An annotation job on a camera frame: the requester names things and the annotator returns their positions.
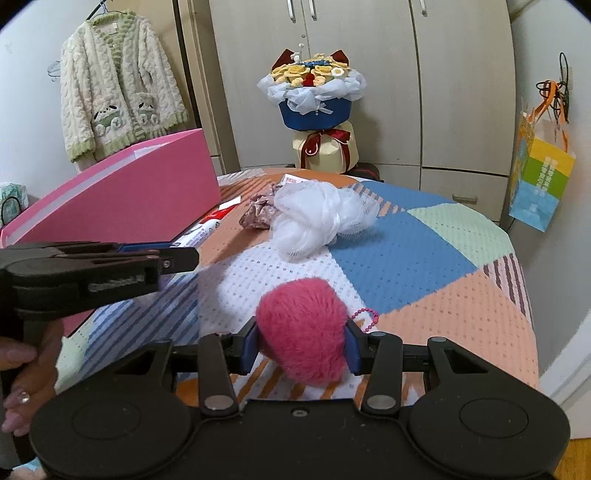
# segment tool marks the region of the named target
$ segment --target pink bead chain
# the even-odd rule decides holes
[[[376,312],[375,310],[372,309],[359,309],[357,310],[357,312],[355,312],[353,315],[351,315],[351,320],[355,320],[355,317],[357,315],[360,315],[363,312],[371,312],[374,314],[374,319],[371,322],[371,325],[369,325],[363,332],[367,333],[368,331],[370,331],[372,328],[374,328],[377,324],[378,324],[378,319],[379,319],[379,313]]]

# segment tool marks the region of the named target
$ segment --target bag handle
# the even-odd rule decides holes
[[[560,108],[560,114],[558,116],[558,124],[560,125],[560,132],[562,133],[562,146],[563,150],[568,153],[569,152],[569,136],[564,130],[563,126],[566,125],[566,116],[564,113],[564,99],[560,94],[560,89],[558,88],[558,84],[554,80],[546,80],[545,82],[541,82],[542,87],[539,88],[540,95],[544,98],[541,104],[539,104],[533,112],[530,113],[529,122],[532,123],[534,126],[538,123],[538,121],[542,118],[548,108],[552,105],[554,100],[557,101],[558,106]]]
[[[20,215],[22,213],[22,205],[21,205],[21,201],[16,198],[13,195],[9,195],[8,197],[6,197],[3,201],[2,204],[0,205],[0,222],[2,222],[2,227],[5,227],[7,225],[5,219],[4,219],[4,206],[6,205],[6,202],[9,200],[16,200],[17,201],[17,205],[18,205],[18,214]]]

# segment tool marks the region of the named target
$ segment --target human hand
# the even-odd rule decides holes
[[[63,322],[47,324],[41,345],[35,348],[10,338],[0,337],[0,370],[27,364],[12,383],[11,393],[4,400],[4,433],[22,436],[28,433],[35,412],[55,396],[57,358],[61,351]]]

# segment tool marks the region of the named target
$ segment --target wooden floor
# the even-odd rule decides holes
[[[555,476],[558,480],[591,479],[591,439],[569,442]]]

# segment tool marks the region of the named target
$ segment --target white tulle wrapping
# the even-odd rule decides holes
[[[360,99],[367,82],[357,70],[350,70],[343,79],[336,78],[319,87],[293,88],[289,82],[276,83],[271,74],[261,79],[256,86],[275,105],[287,100],[290,109],[305,115],[317,111],[322,102],[333,98],[344,98],[352,102]]]
[[[336,240],[371,226],[379,204],[352,189],[310,180],[287,184],[275,194],[280,214],[271,224],[271,244],[289,260],[299,260]]]

